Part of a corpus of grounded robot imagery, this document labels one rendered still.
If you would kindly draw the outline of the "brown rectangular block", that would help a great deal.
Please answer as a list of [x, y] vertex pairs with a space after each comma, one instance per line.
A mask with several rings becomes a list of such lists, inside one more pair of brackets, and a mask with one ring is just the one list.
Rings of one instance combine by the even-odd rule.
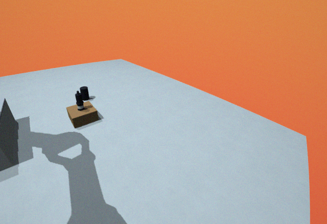
[[84, 110], [78, 110], [77, 104], [66, 107], [68, 117], [74, 128], [99, 120], [96, 108], [89, 102], [84, 102]]

